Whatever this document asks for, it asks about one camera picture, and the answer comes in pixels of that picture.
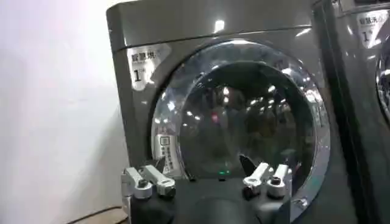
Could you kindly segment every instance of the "gray washing machine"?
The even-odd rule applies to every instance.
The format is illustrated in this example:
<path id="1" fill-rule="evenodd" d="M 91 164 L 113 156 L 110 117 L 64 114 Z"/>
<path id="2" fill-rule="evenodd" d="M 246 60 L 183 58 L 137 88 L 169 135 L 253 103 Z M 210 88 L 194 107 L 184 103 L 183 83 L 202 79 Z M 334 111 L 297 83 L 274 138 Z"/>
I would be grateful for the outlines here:
<path id="1" fill-rule="evenodd" d="M 390 4 L 321 1 L 314 5 L 343 149 L 366 223 L 390 223 Z"/>
<path id="2" fill-rule="evenodd" d="M 291 221 L 356 223 L 309 0 L 143 0 L 107 11 L 130 164 L 293 172 Z"/>

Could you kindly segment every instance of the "metal bracket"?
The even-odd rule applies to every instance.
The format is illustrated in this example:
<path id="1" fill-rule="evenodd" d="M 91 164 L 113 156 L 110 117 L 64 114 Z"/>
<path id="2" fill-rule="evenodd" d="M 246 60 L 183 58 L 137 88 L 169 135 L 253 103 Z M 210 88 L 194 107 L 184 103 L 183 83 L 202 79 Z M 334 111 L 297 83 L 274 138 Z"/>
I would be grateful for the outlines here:
<path id="1" fill-rule="evenodd" d="M 121 181 L 123 197 L 134 195 L 137 199 L 147 199 L 152 196 L 152 184 L 145 180 L 134 167 L 123 171 Z"/>
<path id="2" fill-rule="evenodd" d="M 176 194 L 175 181 L 166 177 L 152 165 L 146 165 L 141 170 L 141 175 L 156 185 L 157 193 L 164 197 L 174 197 Z"/>
<path id="3" fill-rule="evenodd" d="M 243 183 L 246 185 L 243 190 L 245 198 L 249 199 L 260 194 L 262 180 L 267 171 L 273 172 L 273 168 L 269 167 L 268 163 L 260 163 L 251 176 L 243 179 Z"/>
<path id="4" fill-rule="evenodd" d="M 275 174 L 267 181 L 268 195 L 274 198 L 283 198 L 287 194 L 290 178 L 287 175 L 291 174 L 291 169 L 287 165 L 279 164 Z"/>

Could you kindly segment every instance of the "washing machine top panel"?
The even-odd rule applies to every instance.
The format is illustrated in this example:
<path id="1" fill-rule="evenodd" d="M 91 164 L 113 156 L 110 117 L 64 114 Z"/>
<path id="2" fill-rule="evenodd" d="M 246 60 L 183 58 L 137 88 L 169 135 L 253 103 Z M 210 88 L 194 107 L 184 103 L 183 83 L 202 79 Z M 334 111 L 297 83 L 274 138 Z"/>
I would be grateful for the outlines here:
<path id="1" fill-rule="evenodd" d="M 112 50 L 311 25 L 310 0 L 142 0 L 107 10 Z"/>
<path id="2" fill-rule="evenodd" d="M 172 177 L 245 177 L 255 164 L 288 164 L 294 200 L 310 203 L 329 160 L 327 112 L 303 65 L 269 46 L 224 41 L 195 53 L 158 97 L 151 126 L 154 159 Z M 292 219 L 302 213 L 292 208 Z"/>

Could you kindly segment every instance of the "white wall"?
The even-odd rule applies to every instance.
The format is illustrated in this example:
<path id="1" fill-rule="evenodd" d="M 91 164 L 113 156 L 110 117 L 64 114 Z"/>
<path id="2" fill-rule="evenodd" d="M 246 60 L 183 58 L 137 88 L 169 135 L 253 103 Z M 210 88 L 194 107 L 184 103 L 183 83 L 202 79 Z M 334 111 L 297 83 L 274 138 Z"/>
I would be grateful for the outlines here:
<path id="1" fill-rule="evenodd" d="M 0 1 L 1 224 L 65 223 L 120 204 L 112 4 Z"/>

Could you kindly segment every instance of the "black rubber tip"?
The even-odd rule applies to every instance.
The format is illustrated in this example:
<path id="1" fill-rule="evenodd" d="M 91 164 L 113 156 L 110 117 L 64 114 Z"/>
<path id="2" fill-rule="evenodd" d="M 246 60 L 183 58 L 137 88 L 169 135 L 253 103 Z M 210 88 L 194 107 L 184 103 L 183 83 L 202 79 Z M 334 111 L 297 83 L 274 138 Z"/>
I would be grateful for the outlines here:
<path id="1" fill-rule="evenodd" d="M 251 190 L 249 187 L 244 187 L 243 188 L 243 197 L 245 200 L 249 201 L 250 199 L 254 198 L 256 196 L 254 192 Z"/>

